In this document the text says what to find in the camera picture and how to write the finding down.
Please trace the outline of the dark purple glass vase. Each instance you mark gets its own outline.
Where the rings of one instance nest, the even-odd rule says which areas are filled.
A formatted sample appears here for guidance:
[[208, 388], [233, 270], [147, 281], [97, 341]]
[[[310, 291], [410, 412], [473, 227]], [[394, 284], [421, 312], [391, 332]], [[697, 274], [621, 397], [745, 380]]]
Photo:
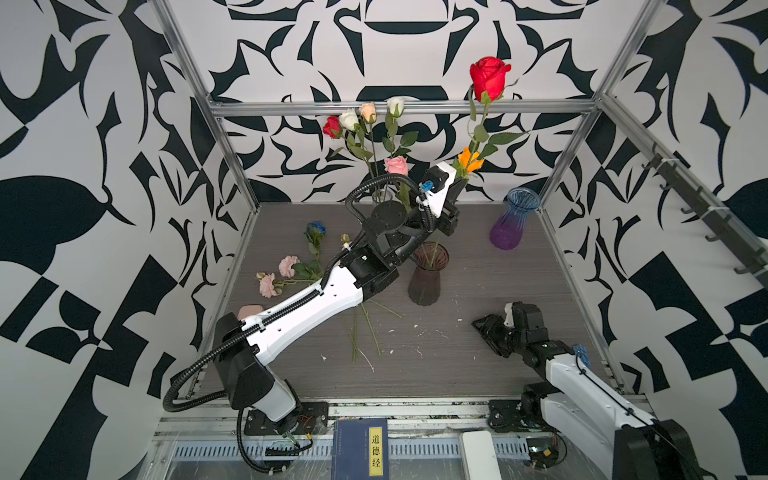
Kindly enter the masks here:
[[439, 242], [425, 242], [411, 256], [416, 267], [408, 285], [409, 298], [419, 306], [430, 306], [441, 294], [441, 273], [450, 256]]

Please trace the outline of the orange rose stem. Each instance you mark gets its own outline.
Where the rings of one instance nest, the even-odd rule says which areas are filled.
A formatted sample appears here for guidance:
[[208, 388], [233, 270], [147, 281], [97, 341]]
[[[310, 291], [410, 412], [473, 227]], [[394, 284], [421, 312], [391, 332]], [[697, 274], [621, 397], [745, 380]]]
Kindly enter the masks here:
[[479, 170], [484, 163], [484, 159], [479, 152], [472, 152], [465, 148], [453, 162], [453, 168], [456, 170], [458, 179], [468, 180], [470, 174]]

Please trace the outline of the clear glass vase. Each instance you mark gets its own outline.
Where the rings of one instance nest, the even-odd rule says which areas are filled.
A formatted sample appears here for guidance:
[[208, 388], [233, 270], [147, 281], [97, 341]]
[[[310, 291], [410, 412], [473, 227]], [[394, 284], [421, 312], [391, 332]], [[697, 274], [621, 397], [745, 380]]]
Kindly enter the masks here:
[[392, 186], [376, 186], [371, 192], [371, 200], [374, 208], [397, 200], [397, 189]]

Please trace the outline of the pink rose stem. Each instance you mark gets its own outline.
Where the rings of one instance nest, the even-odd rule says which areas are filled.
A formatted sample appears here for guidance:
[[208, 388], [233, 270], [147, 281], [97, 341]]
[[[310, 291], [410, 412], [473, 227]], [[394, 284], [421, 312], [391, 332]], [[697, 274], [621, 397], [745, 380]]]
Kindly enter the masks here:
[[[385, 167], [389, 174], [408, 176], [408, 164], [403, 156], [386, 159]], [[407, 212], [411, 210], [410, 188], [408, 185], [403, 183], [398, 184], [397, 199], [403, 204]]]

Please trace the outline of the white rose stem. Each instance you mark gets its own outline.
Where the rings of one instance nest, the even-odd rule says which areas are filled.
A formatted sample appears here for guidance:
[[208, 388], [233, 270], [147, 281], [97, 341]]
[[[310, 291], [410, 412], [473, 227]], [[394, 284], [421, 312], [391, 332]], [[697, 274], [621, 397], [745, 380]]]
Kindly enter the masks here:
[[341, 137], [344, 139], [346, 150], [356, 159], [363, 161], [368, 169], [370, 179], [372, 173], [372, 154], [370, 143], [361, 128], [361, 117], [357, 109], [347, 109], [338, 117], [341, 126]]
[[[382, 139], [385, 150], [389, 154], [386, 159], [397, 156], [403, 156], [406, 159], [406, 154], [410, 152], [410, 148], [418, 139], [417, 132], [406, 132], [402, 135], [398, 135], [398, 120], [402, 117], [404, 111], [405, 99], [403, 97], [391, 97], [387, 100], [387, 112], [385, 116], [386, 136]], [[388, 185], [395, 187], [398, 192], [398, 184]]]

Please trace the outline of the peach rose stem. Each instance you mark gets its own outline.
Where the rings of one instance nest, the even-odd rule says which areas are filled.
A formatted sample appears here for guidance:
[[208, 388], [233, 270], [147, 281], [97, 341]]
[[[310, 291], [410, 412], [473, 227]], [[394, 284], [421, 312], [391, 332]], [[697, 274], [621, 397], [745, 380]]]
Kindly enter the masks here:
[[367, 140], [370, 143], [370, 151], [372, 154], [372, 178], [379, 176], [378, 170], [378, 158], [376, 154], [376, 147], [373, 135], [373, 129], [377, 121], [376, 107], [373, 103], [364, 103], [359, 109], [361, 117], [361, 128], [364, 130]]

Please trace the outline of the large red rose stem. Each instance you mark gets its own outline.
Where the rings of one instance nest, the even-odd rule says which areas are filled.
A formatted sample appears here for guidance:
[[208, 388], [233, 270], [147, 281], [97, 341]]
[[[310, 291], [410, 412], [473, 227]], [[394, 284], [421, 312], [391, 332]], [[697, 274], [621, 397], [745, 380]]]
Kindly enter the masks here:
[[485, 127], [490, 106], [503, 97], [506, 88], [506, 76], [511, 71], [510, 64], [496, 57], [483, 57], [470, 65], [473, 97], [470, 101], [471, 130], [467, 148], [479, 152], [484, 159], [498, 150], [498, 145], [510, 143], [513, 134], [490, 135]]

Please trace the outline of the blue rose stem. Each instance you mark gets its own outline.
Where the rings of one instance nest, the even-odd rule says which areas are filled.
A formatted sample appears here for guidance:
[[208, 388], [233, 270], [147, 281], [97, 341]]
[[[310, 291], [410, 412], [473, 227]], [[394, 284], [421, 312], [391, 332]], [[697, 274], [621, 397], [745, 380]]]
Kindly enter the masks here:
[[315, 279], [321, 277], [323, 274], [323, 268], [320, 265], [320, 256], [321, 245], [325, 236], [326, 229], [321, 222], [314, 221], [307, 224], [305, 229], [305, 237], [307, 239], [308, 250], [311, 255], [308, 269], [312, 274], [312, 277]]

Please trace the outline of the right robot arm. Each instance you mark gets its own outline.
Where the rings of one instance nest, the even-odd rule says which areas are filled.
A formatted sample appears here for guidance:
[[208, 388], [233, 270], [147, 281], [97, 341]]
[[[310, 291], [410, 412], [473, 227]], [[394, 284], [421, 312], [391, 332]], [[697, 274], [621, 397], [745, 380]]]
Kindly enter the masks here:
[[496, 355], [519, 355], [541, 378], [515, 401], [490, 401], [493, 431], [564, 435], [609, 479], [703, 478], [686, 430], [624, 398], [576, 348], [551, 339], [536, 305], [508, 303], [472, 326]]

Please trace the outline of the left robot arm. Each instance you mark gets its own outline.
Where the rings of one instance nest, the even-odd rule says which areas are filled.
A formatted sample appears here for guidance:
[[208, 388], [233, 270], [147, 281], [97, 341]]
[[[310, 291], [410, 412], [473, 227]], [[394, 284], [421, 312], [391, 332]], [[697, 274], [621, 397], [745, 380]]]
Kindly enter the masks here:
[[[361, 212], [364, 193], [387, 183], [409, 188], [411, 205], [397, 200]], [[290, 385], [271, 370], [271, 363], [292, 343], [331, 317], [384, 291], [429, 236], [451, 235], [458, 222], [456, 200], [464, 180], [435, 171], [415, 183], [400, 174], [386, 174], [355, 188], [346, 209], [361, 225], [359, 234], [332, 258], [323, 276], [286, 301], [243, 320], [229, 313], [214, 330], [212, 363], [229, 406], [254, 408], [275, 424], [286, 424], [301, 411]]]

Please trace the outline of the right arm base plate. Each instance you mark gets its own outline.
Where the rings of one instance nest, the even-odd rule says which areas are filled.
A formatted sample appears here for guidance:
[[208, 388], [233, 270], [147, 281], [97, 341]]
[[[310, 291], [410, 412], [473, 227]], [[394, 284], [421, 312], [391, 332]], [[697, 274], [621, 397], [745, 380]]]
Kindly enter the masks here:
[[542, 430], [536, 410], [528, 400], [494, 399], [488, 402], [488, 427], [496, 433]]

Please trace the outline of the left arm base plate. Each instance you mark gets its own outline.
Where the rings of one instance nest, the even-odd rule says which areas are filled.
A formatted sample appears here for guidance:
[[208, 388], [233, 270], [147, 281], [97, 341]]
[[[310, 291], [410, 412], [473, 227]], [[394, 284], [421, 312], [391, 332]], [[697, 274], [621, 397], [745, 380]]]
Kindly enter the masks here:
[[317, 429], [327, 426], [329, 406], [328, 402], [323, 401], [304, 402], [279, 422], [273, 422], [260, 410], [250, 409], [245, 414], [244, 434], [246, 436], [312, 434]]

